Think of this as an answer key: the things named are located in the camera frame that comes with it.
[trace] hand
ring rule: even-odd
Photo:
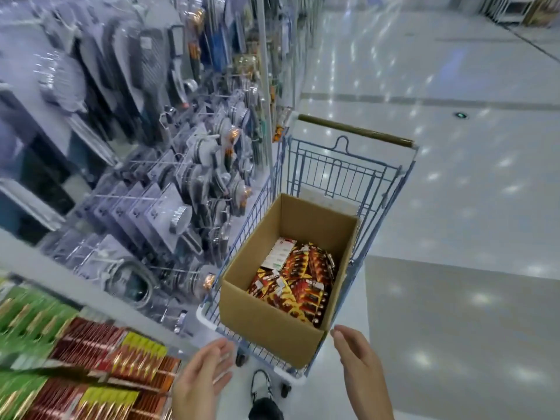
[[[175,381],[172,389],[174,420],[214,420],[217,396],[231,380],[235,345],[218,339],[199,350]],[[220,380],[215,379],[224,374]]]
[[[366,338],[341,325],[335,325],[330,333],[344,367],[346,393],[358,420],[394,420],[381,360]]]

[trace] black and white sneaker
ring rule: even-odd
[[[253,404],[255,401],[262,398],[273,399],[270,377],[268,377],[268,374],[264,370],[257,370],[253,375],[251,397],[253,398]]]

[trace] cart wheel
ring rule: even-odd
[[[237,357],[235,357],[235,365],[237,367],[243,367],[243,364],[247,362],[247,355],[242,352],[237,353]]]
[[[282,390],[280,392],[280,395],[282,395],[283,398],[287,398],[291,390],[292,387],[290,385],[282,383]]]

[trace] blue shopping cart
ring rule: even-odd
[[[412,151],[412,160],[408,167],[393,166],[350,153],[348,150],[349,139],[345,135],[338,137],[333,147],[324,147],[293,138],[289,135],[292,127],[286,127],[284,135],[278,143],[272,174],[256,197],[254,206],[250,209],[239,235],[232,244],[222,271],[225,270],[231,258],[237,253],[276,197],[282,192],[333,206],[335,209],[344,209],[347,213],[351,211],[352,214],[360,218],[361,223],[337,301],[336,317],[383,219],[393,206],[396,197],[414,168],[418,147],[414,141],[409,139],[314,116],[302,115],[297,112],[291,113],[289,122],[293,125],[294,120],[385,141]],[[219,302],[220,280],[214,284],[212,291],[199,306],[197,317],[201,323],[239,345],[236,359],[237,366],[243,365],[248,356],[256,357],[280,376],[283,382],[282,396],[284,398],[290,392],[292,385],[299,385],[305,381],[323,342],[319,345],[314,359],[306,367],[296,369],[261,346],[248,342],[223,325],[220,322]]]

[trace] cardboard box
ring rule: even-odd
[[[358,223],[356,216],[331,211],[287,194],[278,196],[221,277],[221,322],[293,367],[305,367],[331,327]],[[251,280],[278,237],[313,242],[331,253],[338,266],[319,329],[247,294]]]

